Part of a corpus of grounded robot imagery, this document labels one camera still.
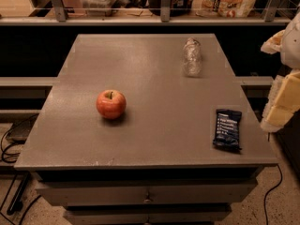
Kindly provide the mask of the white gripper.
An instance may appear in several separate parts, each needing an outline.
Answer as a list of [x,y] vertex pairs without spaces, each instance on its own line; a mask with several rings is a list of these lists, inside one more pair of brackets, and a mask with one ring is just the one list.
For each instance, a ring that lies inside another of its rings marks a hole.
[[[280,52],[281,63],[292,69],[300,69],[300,13],[261,46],[264,53]],[[265,132],[282,129],[300,110],[300,71],[291,71],[286,76],[277,75],[262,112],[261,128]]]

